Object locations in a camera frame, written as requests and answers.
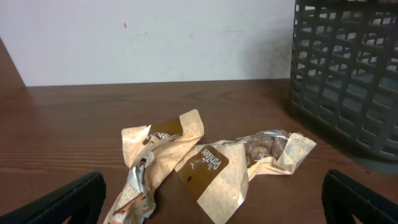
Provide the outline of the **beige PanBee snack bag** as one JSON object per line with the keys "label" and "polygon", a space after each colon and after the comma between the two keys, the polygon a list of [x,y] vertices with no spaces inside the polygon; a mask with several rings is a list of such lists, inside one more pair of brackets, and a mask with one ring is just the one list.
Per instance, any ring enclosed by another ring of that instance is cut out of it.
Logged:
{"label": "beige PanBee snack bag", "polygon": [[121,134],[129,173],[104,222],[142,224],[156,208],[156,189],[203,137],[204,125],[194,109],[163,123],[124,128]]}

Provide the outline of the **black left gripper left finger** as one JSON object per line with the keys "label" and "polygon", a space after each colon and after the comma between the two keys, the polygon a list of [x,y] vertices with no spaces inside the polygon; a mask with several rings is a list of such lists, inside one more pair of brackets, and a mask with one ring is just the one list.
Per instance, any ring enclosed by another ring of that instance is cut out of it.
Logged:
{"label": "black left gripper left finger", "polygon": [[1,216],[1,223],[96,224],[106,198],[106,183],[100,172],[83,177]]}

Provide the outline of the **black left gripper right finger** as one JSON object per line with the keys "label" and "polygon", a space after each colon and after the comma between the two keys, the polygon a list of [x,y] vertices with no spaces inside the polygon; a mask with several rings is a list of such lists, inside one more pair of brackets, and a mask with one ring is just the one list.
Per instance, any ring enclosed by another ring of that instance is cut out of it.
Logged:
{"label": "black left gripper right finger", "polygon": [[397,223],[397,204],[336,169],[323,180],[322,205],[327,224]]}

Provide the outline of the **grey plastic lattice basket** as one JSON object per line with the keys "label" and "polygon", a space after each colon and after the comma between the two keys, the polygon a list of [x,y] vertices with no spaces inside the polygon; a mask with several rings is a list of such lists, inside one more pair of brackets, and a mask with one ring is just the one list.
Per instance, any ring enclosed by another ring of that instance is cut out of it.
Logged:
{"label": "grey plastic lattice basket", "polygon": [[397,2],[295,2],[292,109],[334,143],[397,161]]}

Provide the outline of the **beige snack bag with nuts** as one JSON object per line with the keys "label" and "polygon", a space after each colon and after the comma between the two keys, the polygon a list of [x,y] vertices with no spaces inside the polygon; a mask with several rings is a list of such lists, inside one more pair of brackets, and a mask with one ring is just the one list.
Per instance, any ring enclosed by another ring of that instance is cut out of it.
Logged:
{"label": "beige snack bag with nuts", "polygon": [[226,223],[256,175],[291,175],[316,142],[300,133],[267,130],[234,141],[194,146],[175,168],[214,223]]}

